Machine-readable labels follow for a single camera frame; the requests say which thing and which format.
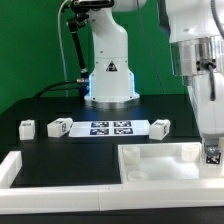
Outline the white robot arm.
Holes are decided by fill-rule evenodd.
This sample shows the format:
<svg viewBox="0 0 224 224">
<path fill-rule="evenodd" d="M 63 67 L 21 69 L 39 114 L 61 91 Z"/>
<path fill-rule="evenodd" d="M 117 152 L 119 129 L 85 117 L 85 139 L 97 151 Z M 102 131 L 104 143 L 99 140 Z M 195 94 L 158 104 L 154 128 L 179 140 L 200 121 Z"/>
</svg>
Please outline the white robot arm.
<svg viewBox="0 0 224 224">
<path fill-rule="evenodd" d="M 125 104 L 139 97 L 128 67 L 128 36 L 112 16 L 147 0 L 93 0 L 87 13 L 94 44 L 88 103 Z M 204 152 L 215 156 L 224 138 L 224 0 L 158 0 L 160 26 L 168 33 L 172 70 L 183 78 Z"/>
</svg>

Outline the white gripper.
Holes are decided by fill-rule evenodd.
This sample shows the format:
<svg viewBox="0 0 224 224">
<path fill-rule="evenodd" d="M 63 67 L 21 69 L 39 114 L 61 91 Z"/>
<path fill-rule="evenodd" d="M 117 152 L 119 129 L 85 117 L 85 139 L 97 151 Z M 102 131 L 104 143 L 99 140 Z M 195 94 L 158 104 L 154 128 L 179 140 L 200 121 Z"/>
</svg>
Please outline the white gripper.
<svg viewBox="0 0 224 224">
<path fill-rule="evenodd" d="M 224 137 L 224 76 L 215 73 L 214 81 L 214 101 L 210 99 L 209 75 L 194 76 L 187 87 L 200 136 L 205 139 L 204 151 L 208 156 L 219 154 L 217 138 Z"/>
</svg>

